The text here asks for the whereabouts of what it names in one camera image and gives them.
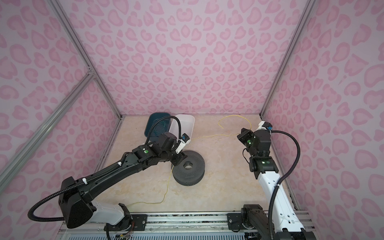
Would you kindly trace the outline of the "dark grey cable spool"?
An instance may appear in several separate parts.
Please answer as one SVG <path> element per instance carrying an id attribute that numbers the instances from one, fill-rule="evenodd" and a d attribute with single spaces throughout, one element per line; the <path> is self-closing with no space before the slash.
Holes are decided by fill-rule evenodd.
<path id="1" fill-rule="evenodd" d="M 198 184 L 205 174 L 205 160 L 195 151 L 184 151 L 187 156 L 178 166 L 172 170 L 173 177 L 182 186 L 194 186 Z"/>

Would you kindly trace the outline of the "white plastic tray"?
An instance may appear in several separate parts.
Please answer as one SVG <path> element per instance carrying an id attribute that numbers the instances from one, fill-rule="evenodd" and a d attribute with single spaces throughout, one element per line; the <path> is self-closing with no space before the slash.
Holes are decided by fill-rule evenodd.
<path id="1" fill-rule="evenodd" d="M 181 135 L 187 134 L 190 137 L 190 139 L 192 139 L 194 125 L 195 125 L 195 117 L 192 115 L 186 115 L 186 114 L 178 114 L 178 115 L 175 115 L 175 117 L 178 118 L 181 123 L 181 130 L 182 130 Z M 174 119 L 172 119 L 169 133 L 172 133 L 176 137 L 179 134 L 178 123 Z"/>

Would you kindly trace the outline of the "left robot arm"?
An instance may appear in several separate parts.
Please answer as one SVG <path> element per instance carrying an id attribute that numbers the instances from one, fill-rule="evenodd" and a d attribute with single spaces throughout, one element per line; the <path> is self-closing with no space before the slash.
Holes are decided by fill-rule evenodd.
<path id="1" fill-rule="evenodd" d="M 187 134 L 180 139 L 171 133 L 162 134 L 157 141 L 138 146 L 109 167 L 75 180 L 63 180 L 59 206 L 69 229 L 86 223 L 105 223 L 109 231 L 132 228 L 133 217 L 124 204 L 110 205 L 96 202 L 95 198 L 123 179 L 143 171 L 159 162 L 170 161 L 177 166 L 187 156 L 183 148 L 191 141 Z"/>

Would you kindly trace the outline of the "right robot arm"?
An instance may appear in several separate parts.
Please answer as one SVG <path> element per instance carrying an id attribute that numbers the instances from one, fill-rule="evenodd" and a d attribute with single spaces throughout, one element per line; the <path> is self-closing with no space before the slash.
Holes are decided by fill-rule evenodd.
<path id="1" fill-rule="evenodd" d="M 293 140 L 297 153 L 294 163 L 284 174 L 279 173 L 278 166 L 270 156 L 271 135 L 283 134 Z M 291 206 L 283 188 L 283 181 L 294 171 L 300 156 L 299 142 L 289 133 L 273 130 L 270 124 L 261 126 L 256 131 L 243 128 L 237 136 L 250 154 L 249 168 L 261 185 L 269 200 L 268 211 L 260 205 L 244 205 L 241 209 L 241 220 L 229 223 L 233 232 L 241 228 L 255 230 L 260 240 L 314 240 L 313 232 L 305 230 L 304 225 Z"/>

